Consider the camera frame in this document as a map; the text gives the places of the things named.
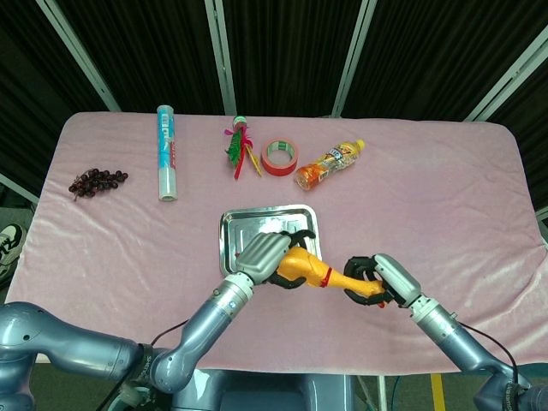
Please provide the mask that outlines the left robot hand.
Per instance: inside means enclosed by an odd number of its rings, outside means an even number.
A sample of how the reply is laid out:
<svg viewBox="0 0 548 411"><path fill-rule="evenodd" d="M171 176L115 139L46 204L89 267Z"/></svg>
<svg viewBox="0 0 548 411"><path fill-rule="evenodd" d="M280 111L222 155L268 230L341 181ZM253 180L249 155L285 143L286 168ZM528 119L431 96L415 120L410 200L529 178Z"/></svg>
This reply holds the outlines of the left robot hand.
<svg viewBox="0 0 548 411"><path fill-rule="evenodd" d="M250 277L255 285L271 283L283 289L299 288L306 281L304 277L288 280L277 269L290 249L306 246L306 238L315 239L316 234L309 229L258 233L236 258L237 270Z"/></svg>

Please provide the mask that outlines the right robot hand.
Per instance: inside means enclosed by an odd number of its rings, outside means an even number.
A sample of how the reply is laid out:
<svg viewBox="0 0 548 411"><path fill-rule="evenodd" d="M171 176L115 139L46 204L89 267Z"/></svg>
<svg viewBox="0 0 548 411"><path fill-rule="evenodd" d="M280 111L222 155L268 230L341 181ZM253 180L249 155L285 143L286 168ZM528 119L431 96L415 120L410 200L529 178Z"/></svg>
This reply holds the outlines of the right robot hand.
<svg viewBox="0 0 548 411"><path fill-rule="evenodd" d="M348 298L362 306L384 307L395 301L400 308L408 308L421 295L418 281L388 254L352 257L344 266L343 275L361 285L374 287L373 291L367 292L344 289Z"/></svg>

